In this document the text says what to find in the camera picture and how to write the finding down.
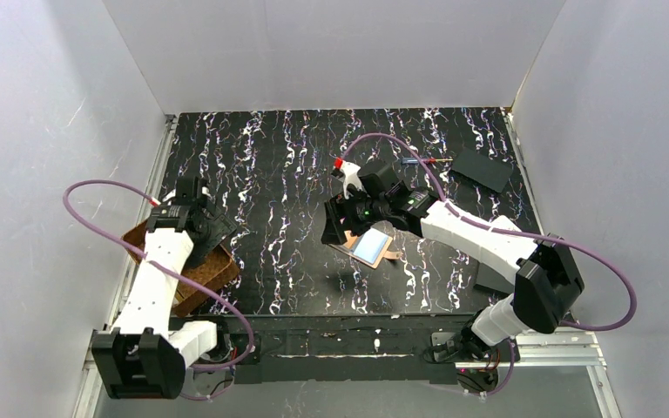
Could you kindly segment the brown woven basket card holder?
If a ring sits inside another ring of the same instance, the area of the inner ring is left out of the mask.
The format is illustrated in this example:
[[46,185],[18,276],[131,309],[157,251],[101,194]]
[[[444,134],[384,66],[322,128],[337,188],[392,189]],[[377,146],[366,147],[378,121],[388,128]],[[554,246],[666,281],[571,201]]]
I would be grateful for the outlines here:
[[[146,221],[133,227],[121,236],[128,244],[144,249]],[[234,261],[232,254],[221,244],[214,248],[205,260],[194,268],[185,267],[182,274],[188,279],[204,285],[215,292],[220,291],[225,285],[235,280],[240,273],[240,268]],[[194,309],[200,307],[209,296],[191,286],[179,283],[172,313],[177,317],[186,317]]]

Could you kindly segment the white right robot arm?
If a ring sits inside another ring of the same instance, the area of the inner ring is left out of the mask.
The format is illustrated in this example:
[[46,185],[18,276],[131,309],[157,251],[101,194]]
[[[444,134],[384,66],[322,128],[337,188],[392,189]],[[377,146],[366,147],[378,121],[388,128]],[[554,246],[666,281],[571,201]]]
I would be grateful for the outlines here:
[[409,187],[381,160],[358,166],[338,158],[332,174],[342,187],[325,204],[322,243],[344,245],[387,222],[458,250],[513,286],[465,324],[463,347],[487,349],[528,331],[552,334],[584,290],[570,251],[553,237],[523,237],[505,217],[484,223],[428,188]]

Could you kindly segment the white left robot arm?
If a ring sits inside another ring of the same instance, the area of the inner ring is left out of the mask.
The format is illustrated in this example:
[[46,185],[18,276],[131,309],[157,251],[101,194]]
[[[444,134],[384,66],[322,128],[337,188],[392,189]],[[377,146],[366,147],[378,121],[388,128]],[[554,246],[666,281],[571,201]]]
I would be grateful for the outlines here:
[[178,179],[148,219],[123,236],[146,256],[136,259],[139,269],[118,318],[91,343],[112,399],[175,399],[195,361],[213,355],[228,359],[218,325],[193,320],[172,331],[169,322],[172,315],[187,316],[207,297],[179,282],[177,274],[213,291],[238,276],[240,269],[223,245],[235,229],[213,203],[207,182],[190,176]]

